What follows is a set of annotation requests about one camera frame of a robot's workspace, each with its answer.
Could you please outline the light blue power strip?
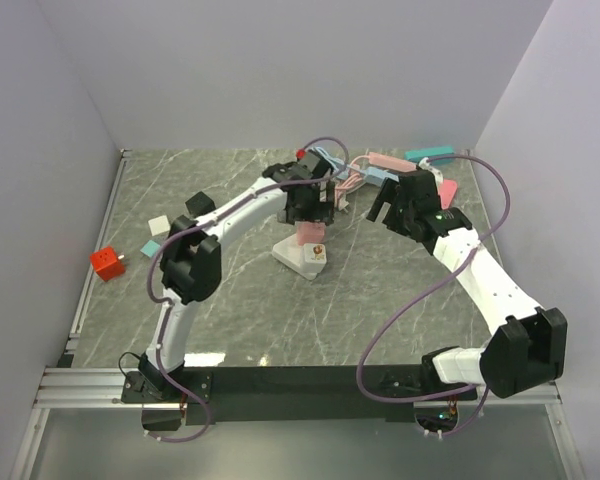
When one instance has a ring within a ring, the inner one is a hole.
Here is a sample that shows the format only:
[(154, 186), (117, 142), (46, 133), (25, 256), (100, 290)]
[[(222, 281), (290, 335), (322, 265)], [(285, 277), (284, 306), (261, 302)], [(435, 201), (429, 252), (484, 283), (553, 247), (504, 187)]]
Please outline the light blue power strip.
[(386, 170), (382, 170), (381, 168), (377, 168), (374, 166), (368, 166), (366, 168), (362, 168), (356, 165), (346, 166), (345, 162), (342, 159), (332, 156), (322, 147), (311, 147), (310, 151), (312, 153), (321, 155), (327, 161), (329, 161), (335, 169), (335, 171), (338, 172), (337, 178), (340, 180), (346, 180), (351, 174), (356, 173), (361, 177), (361, 179), (365, 183), (377, 187), (380, 187), (385, 179), (398, 181), (398, 176), (396, 174)]

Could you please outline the pink cube socket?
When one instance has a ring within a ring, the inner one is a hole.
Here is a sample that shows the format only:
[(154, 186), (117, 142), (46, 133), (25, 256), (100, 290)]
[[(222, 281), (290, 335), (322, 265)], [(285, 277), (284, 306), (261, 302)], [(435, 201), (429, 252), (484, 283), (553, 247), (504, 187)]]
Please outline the pink cube socket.
[(326, 225), (318, 222), (297, 222), (296, 240), (302, 246), (307, 243), (320, 244), (326, 234)]

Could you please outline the white triangular power strip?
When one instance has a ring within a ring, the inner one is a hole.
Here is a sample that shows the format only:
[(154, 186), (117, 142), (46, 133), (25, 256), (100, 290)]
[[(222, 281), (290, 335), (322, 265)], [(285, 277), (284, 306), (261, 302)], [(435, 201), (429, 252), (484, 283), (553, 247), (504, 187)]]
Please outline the white triangular power strip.
[(304, 262), (302, 246), (297, 243), (296, 235), (291, 235), (273, 246), (272, 256), (301, 277), (312, 281), (323, 271), (326, 264), (307, 265)]

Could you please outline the black cube plug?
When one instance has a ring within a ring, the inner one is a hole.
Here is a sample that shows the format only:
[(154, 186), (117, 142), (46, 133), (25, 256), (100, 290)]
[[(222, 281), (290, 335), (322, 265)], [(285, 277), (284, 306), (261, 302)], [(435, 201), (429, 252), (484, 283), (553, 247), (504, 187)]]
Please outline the black cube plug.
[(199, 191), (187, 199), (185, 206), (192, 218), (209, 214), (216, 209), (214, 200), (203, 191)]

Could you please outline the teal charger plug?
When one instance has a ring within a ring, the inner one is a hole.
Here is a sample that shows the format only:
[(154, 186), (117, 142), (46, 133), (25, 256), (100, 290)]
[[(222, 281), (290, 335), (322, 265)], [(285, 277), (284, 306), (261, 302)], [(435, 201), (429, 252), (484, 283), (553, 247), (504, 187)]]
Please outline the teal charger plug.
[(153, 257), (160, 249), (160, 244), (154, 240), (147, 241), (140, 249), (142, 255), (147, 258)]

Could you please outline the white cartoon charger plug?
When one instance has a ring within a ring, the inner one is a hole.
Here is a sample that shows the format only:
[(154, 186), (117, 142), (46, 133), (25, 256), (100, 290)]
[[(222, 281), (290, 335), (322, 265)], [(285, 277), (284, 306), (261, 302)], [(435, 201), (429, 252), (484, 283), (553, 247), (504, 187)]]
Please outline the white cartoon charger plug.
[(324, 244), (305, 243), (302, 249), (304, 262), (307, 265), (326, 264), (326, 247)]

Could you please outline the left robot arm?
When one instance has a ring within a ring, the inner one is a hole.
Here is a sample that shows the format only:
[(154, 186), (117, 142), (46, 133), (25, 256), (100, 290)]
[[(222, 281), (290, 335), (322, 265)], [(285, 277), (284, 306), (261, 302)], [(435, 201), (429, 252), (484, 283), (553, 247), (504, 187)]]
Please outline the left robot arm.
[(186, 339), (199, 305), (221, 284), (223, 251), (274, 214), (282, 213), (290, 225), (332, 223), (333, 178), (343, 171), (316, 150), (304, 149), (292, 162), (267, 167), (245, 191), (220, 207), (202, 192), (192, 198), (195, 208), (172, 223), (161, 248), (163, 294), (149, 294), (161, 311), (138, 370), (153, 399), (166, 402), (179, 392), (177, 372), (184, 366)]

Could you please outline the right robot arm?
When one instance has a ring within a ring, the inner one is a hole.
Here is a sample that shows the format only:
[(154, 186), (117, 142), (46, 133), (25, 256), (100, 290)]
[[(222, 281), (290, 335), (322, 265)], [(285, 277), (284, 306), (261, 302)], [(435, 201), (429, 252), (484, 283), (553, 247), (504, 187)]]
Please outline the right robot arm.
[(557, 308), (543, 308), (511, 279), (461, 210), (443, 208), (433, 173), (416, 169), (384, 180), (367, 218), (423, 245), (462, 286), (491, 334), (479, 348), (447, 347), (425, 355), (415, 401), (478, 385), (508, 398), (563, 375), (566, 317)]

